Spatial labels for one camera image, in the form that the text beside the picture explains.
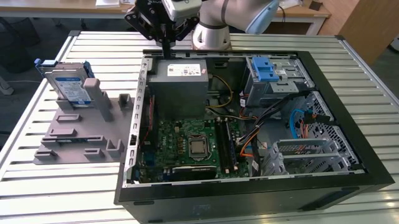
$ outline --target aluminum slat table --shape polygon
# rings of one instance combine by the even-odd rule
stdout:
[[[333,36],[233,34],[233,48],[310,51],[397,183],[327,210],[191,223],[297,224],[399,223],[399,101],[346,41]],[[92,64],[110,97],[135,97],[142,50],[158,49],[139,33],[82,32],[70,36],[56,57]],[[190,39],[175,49],[191,49]],[[114,205],[119,163],[32,163],[56,113],[56,93],[44,80],[0,153],[0,224],[138,223]]]

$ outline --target white label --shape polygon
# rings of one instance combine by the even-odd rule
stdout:
[[[68,101],[78,105],[86,105],[91,103],[91,98],[83,88],[83,82],[78,77],[58,77],[58,86]]]
[[[242,107],[246,107],[246,100],[245,100],[245,99],[241,99],[241,100],[239,100],[239,104],[241,104]]]
[[[200,76],[200,64],[170,64],[168,76]]]
[[[285,69],[283,69],[283,70],[275,70],[275,73],[277,73],[278,75],[287,75],[287,72],[286,72]]]
[[[257,171],[259,170],[259,164],[255,162],[255,160],[253,160],[253,167]]]

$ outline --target desk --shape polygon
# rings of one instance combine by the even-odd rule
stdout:
[[[0,16],[38,18],[95,18],[123,19],[131,5],[118,8],[96,8],[95,0],[2,0]],[[286,10],[286,22],[311,23],[307,35],[317,35],[326,18],[331,16],[325,7],[319,11],[295,6]],[[279,11],[274,22],[281,22],[283,12]]]
[[[200,220],[203,224],[397,223],[399,216],[399,101],[346,41],[334,36],[231,35],[233,49],[305,50],[313,57],[397,181],[326,210]],[[191,49],[190,36],[175,49]],[[135,97],[143,49],[160,49],[139,33],[82,32],[56,56],[92,65],[110,97]],[[0,224],[138,224],[114,205],[119,163],[35,165],[34,154],[55,116],[58,94],[44,79],[0,152]]]

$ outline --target open computer tower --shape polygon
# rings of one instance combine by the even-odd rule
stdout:
[[[140,223],[321,210],[393,183],[309,52],[144,52],[115,194]]]

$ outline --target blue hard drive label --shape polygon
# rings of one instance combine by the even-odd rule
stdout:
[[[87,105],[91,103],[91,98],[79,77],[56,77],[56,82],[62,93],[72,104]]]

